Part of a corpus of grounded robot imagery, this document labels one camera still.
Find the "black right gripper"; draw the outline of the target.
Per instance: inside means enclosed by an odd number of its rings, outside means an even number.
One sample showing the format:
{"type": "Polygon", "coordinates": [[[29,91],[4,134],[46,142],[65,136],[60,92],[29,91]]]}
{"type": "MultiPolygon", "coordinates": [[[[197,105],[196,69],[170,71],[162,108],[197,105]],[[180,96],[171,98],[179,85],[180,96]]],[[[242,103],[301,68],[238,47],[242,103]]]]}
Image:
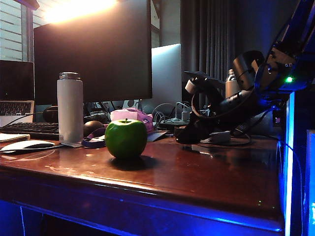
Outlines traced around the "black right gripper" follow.
{"type": "Polygon", "coordinates": [[[211,130],[231,130],[258,114],[258,95],[255,90],[241,90],[224,99],[218,90],[197,90],[191,100],[192,112],[189,121],[189,142],[198,143],[209,138],[211,130]],[[210,114],[201,114],[199,94],[205,94],[210,102],[210,114]]]}

